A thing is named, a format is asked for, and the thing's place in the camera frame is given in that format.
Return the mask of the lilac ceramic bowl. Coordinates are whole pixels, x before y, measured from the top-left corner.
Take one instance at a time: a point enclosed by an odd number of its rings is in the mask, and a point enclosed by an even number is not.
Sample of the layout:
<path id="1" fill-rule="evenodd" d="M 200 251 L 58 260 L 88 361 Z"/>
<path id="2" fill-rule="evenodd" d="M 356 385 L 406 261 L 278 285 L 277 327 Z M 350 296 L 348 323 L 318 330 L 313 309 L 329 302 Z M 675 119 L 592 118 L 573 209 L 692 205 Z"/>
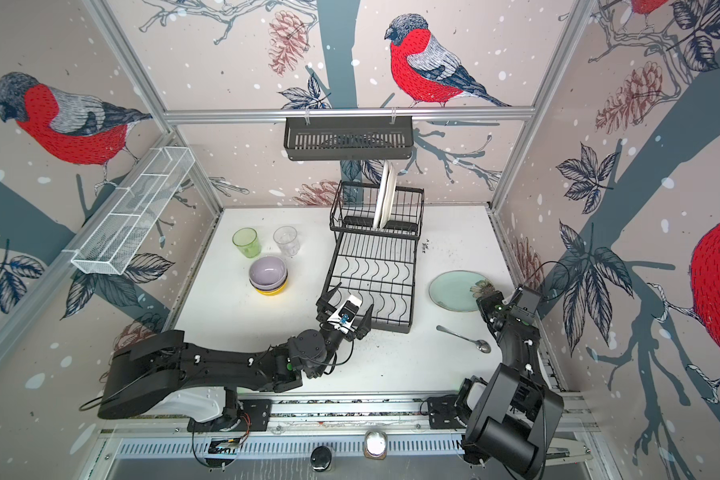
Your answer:
<path id="1" fill-rule="evenodd" d="M 248 270 L 250 283 L 259 290 L 279 288 L 287 279 L 286 263 L 277 256 L 264 256 L 254 261 Z"/>

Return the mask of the green floral plate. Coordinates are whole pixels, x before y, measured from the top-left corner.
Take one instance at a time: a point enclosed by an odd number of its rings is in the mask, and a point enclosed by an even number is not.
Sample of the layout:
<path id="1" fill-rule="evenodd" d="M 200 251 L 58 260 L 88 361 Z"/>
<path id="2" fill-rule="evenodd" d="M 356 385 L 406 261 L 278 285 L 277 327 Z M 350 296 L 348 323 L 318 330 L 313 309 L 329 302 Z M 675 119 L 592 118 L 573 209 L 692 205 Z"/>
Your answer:
<path id="1" fill-rule="evenodd" d="M 430 283 L 428 293 L 437 306 L 466 313 L 477 311 L 477 299 L 493 289 L 493 284 L 480 273 L 453 270 L 438 275 Z"/>

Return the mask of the cream plate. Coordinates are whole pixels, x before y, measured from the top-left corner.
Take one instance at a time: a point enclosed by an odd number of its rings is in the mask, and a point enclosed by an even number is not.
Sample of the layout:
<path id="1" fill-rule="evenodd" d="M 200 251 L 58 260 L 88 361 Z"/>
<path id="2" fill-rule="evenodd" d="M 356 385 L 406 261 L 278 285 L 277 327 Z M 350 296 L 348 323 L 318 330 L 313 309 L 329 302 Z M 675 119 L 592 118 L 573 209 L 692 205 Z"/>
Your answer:
<path id="1" fill-rule="evenodd" d="M 397 187 L 397 172 L 391 163 L 388 163 L 388 166 L 388 179 L 379 224 L 379 227 L 382 229 L 386 227 L 391 218 Z"/>

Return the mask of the clear glass cup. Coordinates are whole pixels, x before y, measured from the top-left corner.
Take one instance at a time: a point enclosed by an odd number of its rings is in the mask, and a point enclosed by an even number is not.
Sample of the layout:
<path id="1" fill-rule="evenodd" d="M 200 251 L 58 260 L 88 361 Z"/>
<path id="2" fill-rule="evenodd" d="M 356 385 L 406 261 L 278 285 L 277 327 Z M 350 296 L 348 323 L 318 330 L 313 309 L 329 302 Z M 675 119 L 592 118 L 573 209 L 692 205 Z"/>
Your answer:
<path id="1" fill-rule="evenodd" d="M 293 226 L 282 226 L 273 233 L 273 240 L 283 255 L 294 257 L 300 250 L 298 231 Z"/>

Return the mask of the silver round button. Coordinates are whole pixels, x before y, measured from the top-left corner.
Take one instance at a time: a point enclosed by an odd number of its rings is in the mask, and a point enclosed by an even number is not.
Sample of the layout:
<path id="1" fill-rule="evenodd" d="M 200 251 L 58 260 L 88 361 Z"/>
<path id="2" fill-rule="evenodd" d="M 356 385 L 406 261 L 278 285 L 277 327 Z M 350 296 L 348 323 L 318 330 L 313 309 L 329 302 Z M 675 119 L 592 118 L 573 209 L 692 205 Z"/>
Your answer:
<path id="1" fill-rule="evenodd" d="M 388 452 L 387 435 L 379 430 L 368 431 L 364 436 L 363 455 L 367 459 L 383 460 Z"/>

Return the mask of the silver metal spoon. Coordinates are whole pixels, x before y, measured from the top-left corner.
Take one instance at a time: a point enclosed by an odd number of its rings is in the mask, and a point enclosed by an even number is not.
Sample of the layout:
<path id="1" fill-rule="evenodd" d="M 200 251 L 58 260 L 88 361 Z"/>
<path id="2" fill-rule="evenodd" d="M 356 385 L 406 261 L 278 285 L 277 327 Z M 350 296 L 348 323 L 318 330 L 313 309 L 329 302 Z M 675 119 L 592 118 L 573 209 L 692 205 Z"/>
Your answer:
<path id="1" fill-rule="evenodd" d="M 447 334 L 447 335 L 451 335 L 451 336 L 453 336 L 453 337 L 456 337 L 456 338 L 458 338 L 458 339 L 464 340 L 464 341 L 466 341 L 466 342 L 468 342 L 468 343 L 470 343 L 470 344 L 474 344 L 474 345 L 476 346 L 476 348 L 477 348 L 481 353 L 489 354 L 489 353 L 492 351 L 491 345 L 490 345 L 486 340 L 468 338 L 468 337 L 466 337 L 466 336 L 457 334 L 457 333 L 453 332 L 452 330 L 450 330 L 450 329 L 448 329 L 448 328 L 446 328 L 446 327 L 444 327 L 444 326 L 442 326 L 442 325 L 437 325 L 437 326 L 436 326 L 436 330 L 439 331 L 439 332 L 445 333 L 445 334 Z"/>

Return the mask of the yellow bowl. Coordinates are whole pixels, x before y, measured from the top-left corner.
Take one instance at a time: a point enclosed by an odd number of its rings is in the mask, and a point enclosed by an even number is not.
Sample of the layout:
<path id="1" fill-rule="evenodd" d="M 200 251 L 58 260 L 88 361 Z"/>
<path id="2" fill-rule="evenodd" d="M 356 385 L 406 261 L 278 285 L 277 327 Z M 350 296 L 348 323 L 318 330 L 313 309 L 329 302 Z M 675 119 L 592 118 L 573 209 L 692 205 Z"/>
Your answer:
<path id="1" fill-rule="evenodd" d="M 259 293 L 259 294 L 261 294 L 261 295 L 265 295 L 265 296 L 275 296 L 275 295 L 278 295 L 278 294 L 282 293 L 282 292 L 286 289 L 286 287 L 287 287 L 287 283 L 286 283 L 286 282 L 284 282 L 284 283 L 282 283 L 281 285 L 277 286 L 276 288 L 273 288 L 273 289 L 270 289 L 270 290 L 260 289 L 260 288 L 257 287 L 257 286 L 253 286 L 254 290 L 255 290 L 257 293 Z"/>

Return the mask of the green glass cup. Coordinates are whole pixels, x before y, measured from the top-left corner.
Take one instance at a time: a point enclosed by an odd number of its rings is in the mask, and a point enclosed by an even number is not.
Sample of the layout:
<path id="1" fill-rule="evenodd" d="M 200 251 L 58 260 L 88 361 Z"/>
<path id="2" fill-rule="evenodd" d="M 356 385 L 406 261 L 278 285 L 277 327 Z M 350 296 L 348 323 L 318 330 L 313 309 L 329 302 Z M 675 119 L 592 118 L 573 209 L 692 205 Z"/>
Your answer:
<path id="1" fill-rule="evenodd" d="M 232 237 L 232 242 L 246 258 L 256 258 L 261 253 L 259 235 L 254 228 L 245 227 L 237 230 Z"/>

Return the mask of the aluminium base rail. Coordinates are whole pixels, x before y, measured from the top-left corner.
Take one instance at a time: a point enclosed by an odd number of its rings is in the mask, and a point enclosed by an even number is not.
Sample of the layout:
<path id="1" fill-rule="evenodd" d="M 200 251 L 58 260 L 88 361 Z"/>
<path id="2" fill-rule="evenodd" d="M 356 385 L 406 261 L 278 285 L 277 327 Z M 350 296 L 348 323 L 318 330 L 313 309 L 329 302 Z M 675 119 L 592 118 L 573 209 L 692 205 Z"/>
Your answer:
<path id="1" fill-rule="evenodd" d="M 435 425 L 427 402 L 413 396 L 248 395 L 242 403 L 251 421 L 229 431 L 190 432 L 185 418 L 153 415 L 105 429 L 99 439 L 109 459 L 200 459 L 216 468 L 237 459 L 306 458 L 319 446 L 362 457 L 370 432 L 385 436 L 389 457 L 464 453 L 464 423 Z"/>

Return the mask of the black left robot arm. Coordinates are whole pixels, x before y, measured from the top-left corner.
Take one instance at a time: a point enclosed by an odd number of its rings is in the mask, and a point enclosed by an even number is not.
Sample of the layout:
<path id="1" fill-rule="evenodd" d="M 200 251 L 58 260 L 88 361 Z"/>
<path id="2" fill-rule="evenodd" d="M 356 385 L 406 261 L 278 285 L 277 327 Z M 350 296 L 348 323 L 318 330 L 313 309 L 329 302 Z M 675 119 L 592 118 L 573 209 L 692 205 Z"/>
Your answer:
<path id="1" fill-rule="evenodd" d="M 374 306 L 362 310 L 354 295 L 330 304 L 336 287 L 316 302 L 319 328 L 307 329 L 261 352 L 213 350 L 170 330 L 114 353 L 97 416 L 127 419 L 147 413 L 185 389 L 223 388 L 233 398 L 239 388 L 282 393 L 319 378 L 341 364 L 338 349 L 363 339 L 372 330 Z"/>

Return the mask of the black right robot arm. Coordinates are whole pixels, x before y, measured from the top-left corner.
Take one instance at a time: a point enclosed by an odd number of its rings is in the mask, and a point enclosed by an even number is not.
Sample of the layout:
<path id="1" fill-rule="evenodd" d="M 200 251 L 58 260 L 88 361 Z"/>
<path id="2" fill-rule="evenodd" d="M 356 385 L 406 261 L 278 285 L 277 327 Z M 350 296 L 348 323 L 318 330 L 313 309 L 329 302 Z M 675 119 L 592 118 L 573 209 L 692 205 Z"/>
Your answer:
<path id="1" fill-rule="evenodd" d="M 462 437 L 464 460 L 495 459 L 523 479 L 540 479 L 564 409 L 544 380 L 539 329 L 533 325 L 541 294 L 519 286 L 509 299 L 499 291 L 477 300 L 502 359 L 470 409 Z"/>

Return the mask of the white mesh wall shelf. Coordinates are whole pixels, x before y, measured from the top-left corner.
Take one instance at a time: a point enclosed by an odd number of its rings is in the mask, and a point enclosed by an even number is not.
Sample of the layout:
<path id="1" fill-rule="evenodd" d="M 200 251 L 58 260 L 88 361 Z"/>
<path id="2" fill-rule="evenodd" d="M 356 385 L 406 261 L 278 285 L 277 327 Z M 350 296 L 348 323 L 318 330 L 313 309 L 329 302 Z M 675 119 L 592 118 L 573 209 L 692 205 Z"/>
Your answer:
<path id="1" fill-rule="evenodd" d="M 187 147 L 153 148 L 137 176 L 116 189 L 115 203 L 72 256 L 84 274 L 121 275 L 195 164 Z"/>

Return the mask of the black two-tier dish rack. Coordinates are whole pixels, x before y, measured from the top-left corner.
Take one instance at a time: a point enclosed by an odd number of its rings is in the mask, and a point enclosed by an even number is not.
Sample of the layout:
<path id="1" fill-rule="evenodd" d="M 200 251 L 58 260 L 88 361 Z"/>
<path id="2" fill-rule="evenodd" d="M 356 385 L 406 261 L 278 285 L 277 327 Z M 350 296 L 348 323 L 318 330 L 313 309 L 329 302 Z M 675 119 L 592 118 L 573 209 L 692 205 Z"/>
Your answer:
<path id="1" fill-rule="evenodd" d="M 424 190 L 398 186 L 387 223 L 374 222 L 378 185 L 342 182 L 329 215 L 336 246 L 323 285 L 339 300 L 353 295 L 372 308 L 372 327 L 407 334 L 413 325 Z"/>

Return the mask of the strawberry pattern plate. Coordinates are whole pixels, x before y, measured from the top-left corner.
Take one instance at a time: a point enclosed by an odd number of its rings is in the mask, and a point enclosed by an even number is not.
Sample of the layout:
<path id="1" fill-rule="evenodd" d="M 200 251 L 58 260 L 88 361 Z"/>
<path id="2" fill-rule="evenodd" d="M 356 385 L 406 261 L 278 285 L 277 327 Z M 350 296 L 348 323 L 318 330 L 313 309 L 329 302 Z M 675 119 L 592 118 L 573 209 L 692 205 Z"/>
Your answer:
<path id="1" fill-rule="evenodd" d="M 388 161 L 383 161 L 383 171 L 378 184 L 378 193 L 376 198 L 375 213 L 373 217 L 372 227 L 378 229 L 380 227 L 381 215 L 384 208 L 384 197 L 386 195 L 386 188 L 390 173 L 390 167 Z"/>

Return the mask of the black hanging wall basket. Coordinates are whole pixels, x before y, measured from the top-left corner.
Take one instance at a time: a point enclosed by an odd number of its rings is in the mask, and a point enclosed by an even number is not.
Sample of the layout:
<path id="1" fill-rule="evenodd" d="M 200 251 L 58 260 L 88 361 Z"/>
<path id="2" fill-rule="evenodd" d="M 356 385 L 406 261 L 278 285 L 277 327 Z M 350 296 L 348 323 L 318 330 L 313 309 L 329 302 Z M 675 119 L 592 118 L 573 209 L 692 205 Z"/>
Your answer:
<path id="1" fill-rule="evenodd" d="M 411 117 L 289 118 L 283 148 L 291 161 L 405 160 L 414 149 Z"/>

